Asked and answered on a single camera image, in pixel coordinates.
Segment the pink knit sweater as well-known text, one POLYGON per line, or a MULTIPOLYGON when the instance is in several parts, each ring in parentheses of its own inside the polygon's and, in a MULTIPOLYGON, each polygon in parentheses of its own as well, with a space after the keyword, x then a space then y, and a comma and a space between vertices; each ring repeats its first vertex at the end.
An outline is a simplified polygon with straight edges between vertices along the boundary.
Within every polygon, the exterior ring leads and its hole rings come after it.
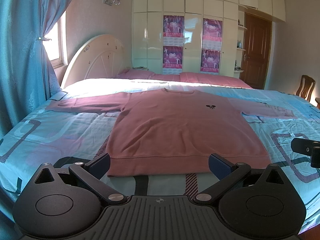
POLYGON ((268 152, 245 116, 295 117, 291 110, 266 103, 165 88, 54 101, 48 109, 118 112, 106 147, 110 177, 208 172, 213 153, 265 168, 268 152))

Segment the wooden chair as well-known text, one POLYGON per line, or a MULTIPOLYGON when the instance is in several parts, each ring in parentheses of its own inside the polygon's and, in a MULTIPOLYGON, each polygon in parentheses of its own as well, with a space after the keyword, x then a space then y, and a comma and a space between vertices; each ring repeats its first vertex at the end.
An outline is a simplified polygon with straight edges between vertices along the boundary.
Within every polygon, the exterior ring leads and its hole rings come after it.
POLYGON ((308 75, 302 75, 296 96, 299 96, 310 102, 316 81, 308 75))

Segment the blue patterned quilt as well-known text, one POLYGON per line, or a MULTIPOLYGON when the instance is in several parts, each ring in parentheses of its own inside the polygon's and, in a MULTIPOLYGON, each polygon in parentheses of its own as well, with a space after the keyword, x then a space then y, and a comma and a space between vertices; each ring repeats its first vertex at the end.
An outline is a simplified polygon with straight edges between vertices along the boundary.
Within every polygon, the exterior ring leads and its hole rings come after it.
MULTIPOLYGON (((53 101, 118 92, 142 92, 167 88, 202 92, 267 103, 293 111, 295 120, 257 116, 245 119, 266 147, 271 161, 278 164, 296 188, 306 207, 302 231, 319 224, 319 169, 309 157, 291 150, 295 137, 319 140, 319 109, 306 100, 272 90, 215 86, 173 81, 88 79, 74 83, 52 97, 53 101)), ((42 163, 66 167, 76 161, 88 162, 104 152, 116 114, 59 113, 42 105, 26 116, 1 139, 1 214, 12 217, 10 202, 42 163)), ((211 173, 145 177, 103 177, 102 181, 123 194, 193 196, 217 178, 211 173)))

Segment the brown wooden door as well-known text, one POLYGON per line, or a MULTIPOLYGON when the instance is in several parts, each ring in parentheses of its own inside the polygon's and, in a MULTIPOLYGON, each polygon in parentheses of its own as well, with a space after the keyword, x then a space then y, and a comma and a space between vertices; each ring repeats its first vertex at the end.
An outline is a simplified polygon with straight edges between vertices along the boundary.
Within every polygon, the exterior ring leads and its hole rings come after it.
POLYGON ((270 58, 272 22, 245 13, 244 54, 240 79, 254 89, 264 89, 270 58))

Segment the lower right pink poster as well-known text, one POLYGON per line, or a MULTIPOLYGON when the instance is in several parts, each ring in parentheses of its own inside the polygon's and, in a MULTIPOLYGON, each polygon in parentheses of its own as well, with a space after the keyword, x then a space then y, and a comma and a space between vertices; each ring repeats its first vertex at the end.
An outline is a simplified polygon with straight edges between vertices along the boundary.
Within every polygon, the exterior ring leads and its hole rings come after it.
POLYGON ((200 72, 218 73, 220 68, 219 50, 202 49, 200 72))

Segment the pink poster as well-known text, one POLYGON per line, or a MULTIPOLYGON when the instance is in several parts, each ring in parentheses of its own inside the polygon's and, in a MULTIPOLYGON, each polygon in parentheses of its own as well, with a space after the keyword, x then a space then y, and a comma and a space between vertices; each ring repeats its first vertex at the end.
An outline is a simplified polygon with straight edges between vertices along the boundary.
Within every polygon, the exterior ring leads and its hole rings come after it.
POLYGON ((220 68, 219 50, 202 49, 200 72, 218 73, 220 68))
POLYGON ((182 69, 183 47, 164 46, 163 47, 163 68, 182 69))
POLYGON ((184 34, 184 17, 175 15, 163 16, 163 37, 182 38, 184 34))
POLYGON ((222 41, 222 24, 221 20, 209 18, 203 19, 203 41, 222 41))

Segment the pink folded blanket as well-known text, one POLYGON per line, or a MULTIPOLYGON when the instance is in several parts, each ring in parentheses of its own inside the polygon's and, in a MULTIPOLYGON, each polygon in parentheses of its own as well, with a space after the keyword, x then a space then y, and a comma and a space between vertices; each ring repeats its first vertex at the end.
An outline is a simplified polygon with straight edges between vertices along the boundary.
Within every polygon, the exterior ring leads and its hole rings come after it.
POLYGON ((216 85, 222 87, 233 87, 233 88, 247 88, 252 87, 246 84, 244 81, 223 75, 211 75, 193 72, 181 72, 180 74, 155 74, 149 77, 149 80, 162 80, 162 81, 176 81, 186 83, 202 83, 209 85, 216 85))

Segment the pink pillow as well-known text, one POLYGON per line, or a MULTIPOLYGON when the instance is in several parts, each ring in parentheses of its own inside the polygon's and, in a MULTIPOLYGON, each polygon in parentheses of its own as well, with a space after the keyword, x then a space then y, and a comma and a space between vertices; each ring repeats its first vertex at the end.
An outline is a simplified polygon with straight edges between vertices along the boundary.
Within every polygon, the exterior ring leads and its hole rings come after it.
POLYGON ((149 70, 143 70, 143 69, 129 69, 124 70, 120 74, 116 76, 118 79, 150 79, 155 75, 154 72, 151 72, 149 70))

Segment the cream arched headboard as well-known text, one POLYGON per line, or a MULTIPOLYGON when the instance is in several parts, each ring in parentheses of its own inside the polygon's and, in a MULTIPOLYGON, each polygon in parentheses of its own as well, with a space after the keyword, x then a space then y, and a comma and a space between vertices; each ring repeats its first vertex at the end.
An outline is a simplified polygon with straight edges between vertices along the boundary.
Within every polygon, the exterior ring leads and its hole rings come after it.
POLYGON ((85 79, 114 78, 131 68, 125 60, 125 49, 119 39, 108 34, 93 37, 73 56, 61 87, 66 88, 85 79))

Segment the upper right pink poster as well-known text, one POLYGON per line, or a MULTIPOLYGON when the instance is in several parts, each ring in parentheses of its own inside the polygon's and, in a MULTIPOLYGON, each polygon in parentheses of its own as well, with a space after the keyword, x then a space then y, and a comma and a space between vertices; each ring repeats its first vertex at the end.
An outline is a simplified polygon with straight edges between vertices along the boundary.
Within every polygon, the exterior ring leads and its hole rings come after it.
POLYGON ((222 24, 221 20, 209 18, 203 19, 203 41, 222 41, 222 24))

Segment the window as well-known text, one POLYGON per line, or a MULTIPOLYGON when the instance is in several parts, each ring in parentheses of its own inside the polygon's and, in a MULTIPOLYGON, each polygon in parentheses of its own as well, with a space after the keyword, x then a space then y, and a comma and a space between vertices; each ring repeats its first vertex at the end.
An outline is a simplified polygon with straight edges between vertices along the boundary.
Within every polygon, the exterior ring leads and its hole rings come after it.
POLYGON ((54 24, 50 32, 45 35, 43 45, 53 68, 68 64, 66 12, 54 24))

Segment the cream glossy wardrobe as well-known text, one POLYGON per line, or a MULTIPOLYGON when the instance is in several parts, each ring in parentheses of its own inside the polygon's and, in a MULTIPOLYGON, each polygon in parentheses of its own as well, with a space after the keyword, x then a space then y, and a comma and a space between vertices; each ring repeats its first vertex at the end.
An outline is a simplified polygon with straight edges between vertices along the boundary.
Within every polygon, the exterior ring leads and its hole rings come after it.
POLYGON ((132 63, 158 74, 200 72, 202 49, 219 50, 218 73, 234 76, 236 56, 242 49, 241 9, 252 9, 284 21, 285 0, 132 0, 132 63), (163 16, 184 17, 182 38, 163 37, 163 16), (203 19, 221 20, 222 41, 203 41, 203 19), (163 68, 163 47, 183 47, 182 69, 163 68))

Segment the lower left pink poster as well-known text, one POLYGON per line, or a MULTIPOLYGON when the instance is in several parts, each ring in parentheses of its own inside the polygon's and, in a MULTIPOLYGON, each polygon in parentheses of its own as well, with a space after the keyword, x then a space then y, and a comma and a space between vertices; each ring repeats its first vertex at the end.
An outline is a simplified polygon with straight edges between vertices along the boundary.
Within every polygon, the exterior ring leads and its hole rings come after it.
POLYGON ((163 47, 163 68, 182 69, 183 47, 164 46, 163 47))

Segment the upper left pink poster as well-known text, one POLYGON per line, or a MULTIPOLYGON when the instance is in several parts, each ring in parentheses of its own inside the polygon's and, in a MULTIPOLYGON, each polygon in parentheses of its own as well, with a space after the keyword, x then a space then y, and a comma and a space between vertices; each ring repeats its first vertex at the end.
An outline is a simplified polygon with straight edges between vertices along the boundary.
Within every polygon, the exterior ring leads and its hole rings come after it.
POLYGON ((184 17, 175 15, 163 16, 163 37, 182 38, 184 34, 184 17))

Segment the teal curtain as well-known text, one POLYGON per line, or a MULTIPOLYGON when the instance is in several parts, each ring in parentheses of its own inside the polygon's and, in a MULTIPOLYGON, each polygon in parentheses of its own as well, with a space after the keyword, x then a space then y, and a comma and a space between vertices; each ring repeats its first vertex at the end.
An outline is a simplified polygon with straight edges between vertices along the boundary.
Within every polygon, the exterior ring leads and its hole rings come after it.
POLYGON ((1 0, 1 136, 60 90, 43 40, 71 0, 1 0))

